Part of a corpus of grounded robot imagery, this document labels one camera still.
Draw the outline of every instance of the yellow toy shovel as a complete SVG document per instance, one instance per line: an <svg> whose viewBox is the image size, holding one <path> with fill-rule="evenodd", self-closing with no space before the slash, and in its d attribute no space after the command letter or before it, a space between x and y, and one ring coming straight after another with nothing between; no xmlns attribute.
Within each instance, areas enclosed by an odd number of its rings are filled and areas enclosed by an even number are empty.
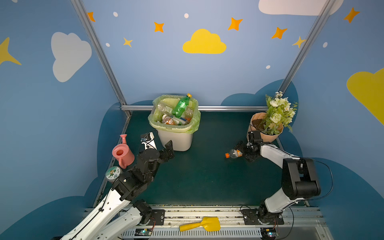
<svg viewBox="0 0 384 240"><path fill-rule="evenodd" d="M201 222L185 224L179 227L180 231L190 230L199 226L203 226L208 232L220 230L220 222L218 217L204 217Z"/></svg>

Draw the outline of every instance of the green plastic bottle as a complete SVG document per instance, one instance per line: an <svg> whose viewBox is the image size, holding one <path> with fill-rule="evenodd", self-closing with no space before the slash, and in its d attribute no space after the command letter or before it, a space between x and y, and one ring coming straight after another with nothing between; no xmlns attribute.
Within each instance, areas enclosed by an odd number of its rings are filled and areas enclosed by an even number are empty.
<svg viewBox="0 0 384 240"><path fill-rule="evenodd" d="M176 107L172 110L172 115L174 115L177 118L181 117L181 115L189 105L189 100L191 97L192 95L188 93L186 97L183 97L182 99L180 99Z"/></svg>

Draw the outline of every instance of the yellow cloud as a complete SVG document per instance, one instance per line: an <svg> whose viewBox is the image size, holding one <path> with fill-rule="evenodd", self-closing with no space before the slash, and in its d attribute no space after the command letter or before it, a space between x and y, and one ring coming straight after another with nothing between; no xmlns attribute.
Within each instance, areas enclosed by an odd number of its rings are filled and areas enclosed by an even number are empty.
<svg viewBox="0 0 384 240"><path fill-rule="evenodd" d="M384 68L375 74L358 72L347 81L347 88L382 124L384 111L380 96L384 92Z"/></svg>
<svg viewBox="0 0 384 240"><path fill-rule="evenodd" d="M219 54L223 53L227 46L221 42L219 35L210 33L206 29L197 30L183 45L183 50L186 53L205 53Z"/></svg>

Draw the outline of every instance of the white cloud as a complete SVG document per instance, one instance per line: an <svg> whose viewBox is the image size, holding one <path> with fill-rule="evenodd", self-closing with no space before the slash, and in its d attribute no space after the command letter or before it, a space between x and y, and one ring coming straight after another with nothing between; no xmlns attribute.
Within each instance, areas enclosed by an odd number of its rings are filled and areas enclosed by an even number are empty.
<svg viewBox="0 0 384 240"><path fill-rule="evenodd" d="M336 0L331 14L336 12L344 0ZM259 9L265 14L288 14L318 16L326 0L260 0Z"/></svg>
<svg viewBox="0 0 384 240"><path fill-rule="evenodd" d="M51 39L53 74L59 82L68 81L92 55L91 45L76 34L54 33Z"/></svg>

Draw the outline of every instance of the green trash bag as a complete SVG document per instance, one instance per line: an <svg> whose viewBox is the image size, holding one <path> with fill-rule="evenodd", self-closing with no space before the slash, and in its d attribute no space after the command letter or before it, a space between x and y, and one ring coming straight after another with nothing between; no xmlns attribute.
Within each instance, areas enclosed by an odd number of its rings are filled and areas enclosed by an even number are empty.
<svg viewBox="0 0 384 240"><path fill-rule="evenodd" d="M193 117L191 122L184 126L175 126L161 123L163 113L156 109L156 106L159 102L164 102L171 107L176 107L176 104L184 96L177 95L162 95L155 100L153 100L153 109L151 114L148 116L149 124L157 130L164 130L168 132L183 132L183 133L194 133L199 129L201 113L198 110L199 103L196 99L191 98L189 100L189 105L193 109Z"/></svg>

